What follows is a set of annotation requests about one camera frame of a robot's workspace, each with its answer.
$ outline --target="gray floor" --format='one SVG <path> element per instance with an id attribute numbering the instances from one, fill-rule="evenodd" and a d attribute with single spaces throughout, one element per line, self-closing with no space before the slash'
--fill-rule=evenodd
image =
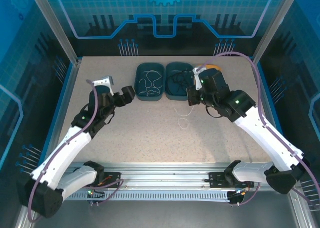
<path id="1" fill-rule="evenodd" d="M 248 204 L 211 202 L 65 202 L 51 219 L 35 228 L 295 228 L 286 195 L 259 192 Z"/>

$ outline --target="black cable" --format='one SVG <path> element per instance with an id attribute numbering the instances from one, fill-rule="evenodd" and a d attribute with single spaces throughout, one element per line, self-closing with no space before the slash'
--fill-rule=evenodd
<path id="1" fill-rule="evenodd" d="M 205 109 L 206 109 L 206 112 L 207 112 L 210 116 L 212 116 L 212 117 L 214 117 L 214 118 L 221 118 L 221 117 L 222 117 L 222 116 L 215 117 L 215 116 L 211 115 L 211 114 L 209 113 L 208 106 L 206 106 Z"/>
<path id="2" fill-rule="evenodd" d="M 104 194 L 105 195 L 105 192 L 100 192 L 100 191 L 97 191 L 97 190 L 93 190 L 95 193 L 97 194 Z"/>
<path id="3" fill-rule="evenodd" d="M 190 70 L 183 70 L 181 72 L 177 72 L 171 76 L 169 76 L 166 79 L 166 84 L 165 84 L 165 88 L 166 88 L 166 92 L 169 95 L 174 96 L 174 94 L 172 93 L 172 91 L 169 88 L 169 80 L 172 80 L 172 83 L 179 85 L 176 93 L 178 93 L 180 91 L 180 89 L 182 89 L 183 92 L 185 92 L 185 94 L 181 95 L 181 96 L 187 96 L 187 89 L 192 85 L 188 83 L 188 78 L 187 78 L 187 74 L 186 72 L 191 72 Z"/>
<path id="4" fill-rule="evenodd" d="M 108 123 L 106 123 L 106 125 L 110 124 L 110 122 L 111 122 L 111 121 L 112 121 L 112 119 L 115 117 L 115 115 L 116 115 L 116 112 L 115 112 L 115 111 L 113 111 L 113 113 L 112 113 L 112 117 L 110 118 L 110 120 L 108 121 Z"/>

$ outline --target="yellow object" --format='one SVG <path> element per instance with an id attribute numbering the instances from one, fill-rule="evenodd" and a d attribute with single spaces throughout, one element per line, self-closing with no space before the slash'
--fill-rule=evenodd
<path id="1" fill-rule="evenodd" d="M 214 68 L 214 69 L 216 69 L 216 70 L 218 70 L 218 71 L 221 71 L 221 68 L 218 67 L 217 65 L 207 64 L 207 65 L 206 65 L 206 68 L 207 68 L 207 69 L 212 69 L 212 68 Z"/>

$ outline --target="black mounting bracket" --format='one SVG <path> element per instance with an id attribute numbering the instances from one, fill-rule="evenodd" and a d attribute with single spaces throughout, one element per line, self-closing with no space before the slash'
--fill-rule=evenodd
<path id="1" fill-rule="evenodd" d="M 254 182 L 240 182 L 238 180 L 234 181 L 234 184 L 230 184 L 226 180 L 226 175 L 224 172 L 209 172 L 209 179 L 205 179 L 205 182 L 210 183 L 210 188 L 246 188 L 255 187 Z"/>

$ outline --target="metal pin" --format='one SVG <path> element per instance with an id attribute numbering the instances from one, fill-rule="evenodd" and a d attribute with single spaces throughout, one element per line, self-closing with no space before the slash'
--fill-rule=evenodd
<path id="1" fill-rule="evenodd" d="M 28 159 L 29 161 L 32 161 L 32 162 L 34 162 L 34 163 L 38 163 L 38 162 L 36 162 L 35 160 L 32 160 L 31 158 L 24 156 L 22 153 L 19 154 L 19 157 L 20 157 L 20 158 L 26 158 L 26 159 Z"/>
<path id="2" fill-rule="evenodd" d="M 64 82 L 62 81 L 62 79 L 59 77 L 58 73 L 55 73 L 55 76 L 59 79 L 59 81 L 63 84 Z"/>
<path id="3" fill-rule="evenodd" d="M 219 54 L 219 50 L 220 50 L 220 45 L 221 45 L 221 42 L 223 41 L 223 39 L 219 39 L 219 45 L 218 45 L 218 51 L 217 51 L 217 54 Z"/>
<path id="4" fill-rule="evenodd" d="M 270 86 L 269 90 L 272 90 L 281 80 L 282 80 L 282 76 L 279 78 L 278 81 L 276 80 L 275 82 L 273 82 L 273 84 Z"/>
<path id="5" fill-rule="evenodd" d="M 55 74 L 56 74 L 56 76 L 59 78 L 59 80 L 63 83 L 63 80 L 64 80 L 64 78 L 63 78 L 63 76 L 61 75 L 61 73 L 57 70 L 57 69 L 55 69 Z"/>
<path id="6" fill-rule="evenodd" d="M 33 166 L 33 167 L 37 167 L 36 165 L 31 164 L 31 163 L 27 162 L 26 160 L 23 160 L 22 162 L 23 162 L 24 165 L 30 165 L 30 166 Z"/>
<path id="7" fill-rule="evenodd" d="M 271 92 L 271 97 L 274 96 L 274 94 L 276 94 L 276 92 L 278 92 L 282 87 L 279 86 L 277 89 L 274 89 L 272 92 Z"/>
<path id="8" fill-rule="evenodd" d="M 306 197 L 318 196 L 318 194 L 307 195 Z"/>
<path id="9" fill-rule="evenodd" d="M 120 55 L 121 55 L 121 57 L 122 57 L 121 44 L 118 44 L 118 47 L 119 47 Z"/>
<path id="10" fill-rule="evenodd" d="M 126 44 L 124 44 L 124 50 L 125 50 L 126 55 L 128 56 L 128 51 L 127 51 L 127 46 L 126 46 Z"/>
<path id="11" fill-rule="evenodd" d="M 27 152 L 26 155 L 27 155 L 27 156 L 30 156 L 30 157 L 33 157 L 33 158 L 35 158 L 35 159 L 37 159 L 37 160 L 40 159 L 39 157 L 35 157 L 34 155 L 31 155 L 30 152 Z"/>
<path id="12" fill-rule="evenodd" d="M 133 56 L 134 52 L 132 51 L 132 44 L 130 44 L 130 49 L 131 49 L 131 56 Z"/>
<path id="13" fill-rule="evenodd" d="M 65 71 L 64 69 L 61 67 L 61 65 L 58 63 L 57 60 L 55 60 L 55 65 L 57 66 L 57 69 L 65 76 Z"/>
<path id="14" fill-rule="evenodd" d="M 224 44 L 221 44 L 221 48 L 220 48 L 219 54 L 222 53 L 222 50 L 223 50 L 223 49 L 224 49 Z"/>
<path id="15" fill-rule="evenodd" d="M 126 39 L 125 41 L 126 41 L 126 45 L 128 47 L 128 50 L 129 50 L 129 39 Z"/>
<path id="16" fill-rule="evenodd" d="M 229 39 L 226 39 L 226 40 L 225 40 L 225 44 L 224 44 L 225 46 L 224 46 L 224 49 L 223 49 L 223 50 L 226 49 L 226 47 L 227 47 L 226 45 L 227 45 L 227 42 L 228 42 L 228 41 L 229 41 Z"/>
<path id="17" fill-rule="evenodd" d="M 35 149 L 36 151 L 42 153 L 42 151 L 40 151 L 39 149 L 35 148 L 32 144 L 29 144 L 29 148 L 33 148 L 33 149 Z"/>
<path id="18" fill-rule="evenodd" d="M 59 68 L 59 71 L 63 74 L 63 76 L 66 76 L 66 71 L 65 71 L 65 69 L 61 66 L 61 64 L 60 63 L 58 63 L 58 61 L 57 60 L 55 60 L 55 62 L 54 62 L 55 64 L 56 64 L 56 66 Z"/>
<path id="19" fill-rule="evenodd" d="M 307 190 L 307 191 L 304 191 L 304 192 L 306 193 L 306 192 L 314 192 L 314 191 L 316 191 L 316 189 L 313 189 L 313 190 Z"/>
<path id="20" fill-rule="evenodd" d="M 307 185 L 307 186 L 304 186 L 303 188 L 312 187 L 312 186 L 315 186 L 315 184 Z"/>
<path id="21" fill-rule="evenodd" d="M 124 46 L 123 46 L 123 40 L 122 39 L 120 39 L 119 40 L 120 41 L 120 43 L 121 43 L 121 47 L 122 47 L 122 53 L 123 53 L 123 55 L 125 55 L 125 51 L 124 51 Z"/>
<path id="22" fill-rule="evenodd" d="M 135 40 L 134 39 L 131 39 L 131 42 L 133 44 L 133 50 L 134 50 L 134 55 L 136 55 L 136 49 L 135 49 Z"/>
<path id="23" fill-rule="evenodd" d="M 61 63 L 61 65 L 65 68 L 65 70 L 68 70 L 68 68 L 66 67 L 66 65 L 64 64 L 63 60 L 61 57 L 58 57 L 59 62 Z"/>
<path id="24" fill-rule="evenodd" d="M 281 96 L 277 101 L 274 102 L 274 105 L 276 105 L 284 96 L 285 96 L 285 95 L 282 94 L 282 96 Z"/>
<path id="25" fill-rule="evenodd" d="M 15 163 L 15 166 L 17 166 L 17 167 L 18 167 L 18 166 L 21 166 L 21 167 L 24 167 L 24 168 L 28 168 L 28 169 L 30 169 L 30 170 L 33 170 L 32 168 L 26 167 L 26 166 L 20 164 L 19 162 L 16 162 L 16 163 Z"/>
<path id="26" fill-rule="evenodd" d="M 276 100 L 281 94 L 283 94 L 285 91 L 287 91 L 287 88 L 288 87 L 285 87 L 284 90 L 280 90 L 280 92 L 277 95 L 273 96 L 274 100 Z"/>
<path id="27" fill-rule="evenodd" d="M 230 51 L 231 51 L 231 47 L 232 47 L 232 45 L 233 45 L 234 41 L 235 41 L 235 39 L 234 39 L 234 38 L 233 38 L 233 39 L 231 39 L 231 44 L 230 44 L 230 47 L 229 47 L 229 51 L 228 51 L 228 52 L 230 52 Z"/>
<path id="28" fill-rule="evenodd" d="M 139 45 L 138 45 L 138 44 L 136 44 L 136 46 L 135 46 L 135 47 L 136 47 L 136 50 L 137 50 L 137 51 L 136 51 L 136 55 L 137 55 L 137 56 L 139 56 L 139 49 L 138 49 Z"/>
<path id="29" fill-rule="evenodd" d="M 35 152 L 35 151 L 33 151 L 33 150 L 29 149 L 28 147 L 26 147 L 26 145 L 23 145 L 23 146 L 22 146 L 22 149 L 23 149 L 23 150 L 28 150 L 28 151 L 30 151 L 30 152 L 32 152 L 32 153 L 34 153 L 34 154 L 38 155 L 38 156 L 41 156 L 41 154 L 39 154 L 38 152 Z"/>
<path id="30" fill-rule="evenodd" d="M 23 168 L 21 168 L 21 169 L 20 169 L 20 173 L 22 173 L 22 172 L 25 172 L 25 173 L 31 174 L 31 172 L 27 172 L 27 171 L 25 171 Z"/>
<path id="31" fill-rule="evenodd" d="M 275 81 L 270 85 L 269 88 L 272 88 L 272 86 L 273 86 L 278 80 L 279 80 L 279 77 L 276 77 L 276 78 L 275 78 Z"/>
<path id="32" fill-rule="evenodd" d="M 280 92 L 280 93 L 273 99 L 273 101 L 276 101 L 281 95 L 284 96 L 284 92 L 285 92 L 285 90 L 283 90 L 282 92 Z"/>
<path id="33" fill-rule="evenodd" d="M 271 89 L 270 89 L 270 93 L 273 93 L 277 88 L 279 88 L 282 84 L 281 83 L 277 83 L 275 84 Z"/>
<path id="34" fill-rule="evenodd" d="M 279 94 L 278 90 L 279 90 L 280 92 L 286 91 L 288 87 L 285 87 L 284 89 L 282 89 L 282 88 L 283 88 L 283 85 L 285 85 L 285 82 L 284 82 L 283 84 L 281 84 L 277 89 L 275 89 L 274 91 L 271 92 L 271 97 L 275 97 L 276 94 Z"/>
<path id="35" fill-rule="evenodd" d="M 225 52 L 228 52 L 228 49 L 230 49 L 230 44 L 227 44 L 227 48 Z"/>
<path id="36" fill-rule="evenodd" d="M 279 94 L 281 94 L 283 92 L 282 89 L 280 89 L 278 92 L 276 92 L 275 94 L 271 95 L 272 99 L 274 100 L 276 97 L 278 97 Z"/>
<path id="37" fill-rule="evenodd" d="M 301 184 L 303 184 L 303 183 L 307 183 L 307 182 L 312 182 L 312 180 L 309 180 L 309 181 L 305 181 L 305 182 L 301 182 Z"/>
<path id="38" fill-rule="evenodd" d="M 235 44 L 232 45 L 231 52 L 233 52 L 234 48 L 235 48 Z"/>
<path id="39" fill-rule="evenodd" d="M 213 52 L 213 55 L 214 55 L 214 56 L 215 56 L 215 54 L 216 54 L 217 47 L 218 47 L 218 44 L 216 43 L 216 44 L 215 44 L 215 48 L 214 48 L 215 51 Z"/>

